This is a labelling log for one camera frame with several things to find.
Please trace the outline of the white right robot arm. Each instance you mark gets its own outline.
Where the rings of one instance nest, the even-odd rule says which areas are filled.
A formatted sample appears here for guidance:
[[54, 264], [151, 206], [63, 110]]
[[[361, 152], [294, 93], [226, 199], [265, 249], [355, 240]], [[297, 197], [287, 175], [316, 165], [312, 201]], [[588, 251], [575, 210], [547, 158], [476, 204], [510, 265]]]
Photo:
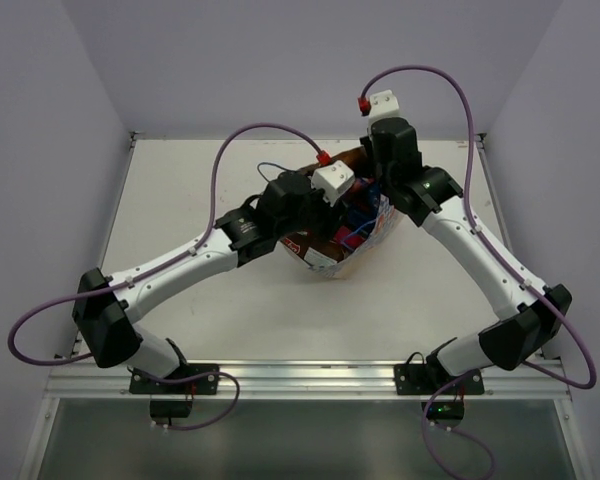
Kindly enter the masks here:
[[423, 163], [415, 129], [401, 117], [374, 122], [361, 140], [381, 193], [399, 212], [435, 238], [481, 290], [496, 323], [453, 338], [426, 358], [431, 389], [448, 392], [461, 375], [489, 366], [511, 371], [557, 334], [558, 314], [572, 295], [530, 273], [475, 215], [444, 169]]

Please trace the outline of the orange snack packet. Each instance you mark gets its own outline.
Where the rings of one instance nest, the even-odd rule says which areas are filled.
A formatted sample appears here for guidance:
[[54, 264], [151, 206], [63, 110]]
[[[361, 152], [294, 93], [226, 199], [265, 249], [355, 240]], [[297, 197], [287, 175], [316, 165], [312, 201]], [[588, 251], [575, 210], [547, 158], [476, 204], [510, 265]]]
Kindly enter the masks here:
[[345, 163], [357, 174], [360, 174], [368, 164], [366, 150], [363, 146], [340, 152], [337, 159]]

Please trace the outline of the blue checkered paper bag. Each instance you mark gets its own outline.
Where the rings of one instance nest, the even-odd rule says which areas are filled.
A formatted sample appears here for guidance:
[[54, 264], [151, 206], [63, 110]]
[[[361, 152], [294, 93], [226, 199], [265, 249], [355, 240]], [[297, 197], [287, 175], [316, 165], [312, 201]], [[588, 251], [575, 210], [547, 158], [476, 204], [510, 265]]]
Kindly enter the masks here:
[[[373, 169], [370, 164], [367, 164], [367, 167], [360, 173], [356, 175], [356, 180], [360, 178], [371, 179]], [[347, 213], [348, 213], [348, 200], [347, 197], [350, 195], [350, 191], [346, 194], [345, 200], [347, 205]], [[390, 205], [389, 200], [383, 196], [380, 192], [380, 205], [377, 217], [374, 221], [369, 221], [359, 227], [353, 227], [347, 221], [347, 213], [344, 219], [344, 223], [341, 226], [347, 226], [350, 228], [354, 234], [358, 234], [363, 242], [359, 245], [356, 250], [350, 251], [343, 247], [345, 252], [345, 259], [338, 263], [335, 266], [317, 269], [309, 267], [302, 260], [297, 258], [295, 255], [290, 253], [286, 247], [284, 247], [280, 241], [280, 244], [283, 247], [283, 250], [287, 252], [297, 263], [299, 263], [305, 269], [327, 279], [344, 279], [347, 276], [351, 275], [353, 272], [358, 270], [365, 261], [372, 258], [371, 252], [373, 249], [378, 247], [386, 238], [395, 230], [396, 226], [401, 221], [401, 216], [397, 212], [397, 210]]]

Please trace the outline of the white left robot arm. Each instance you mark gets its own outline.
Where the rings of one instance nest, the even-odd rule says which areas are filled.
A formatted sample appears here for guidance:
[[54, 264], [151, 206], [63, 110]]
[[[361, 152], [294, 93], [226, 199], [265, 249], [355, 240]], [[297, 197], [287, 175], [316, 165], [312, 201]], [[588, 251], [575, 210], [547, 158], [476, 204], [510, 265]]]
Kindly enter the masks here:
[[354, 182], [342, 162], [310, 176], [282, 173], [172, 252], [111, 276], [98, 268], [84, 273], [72, 317], [97, 366], [127, 365], [148, 373], [165, 392], [181, 390], [188, 379], [181, 351], [137, 322], [189, 287], [271, 253], [292, 233], [331, 236], [346, 210], [341, 198]]

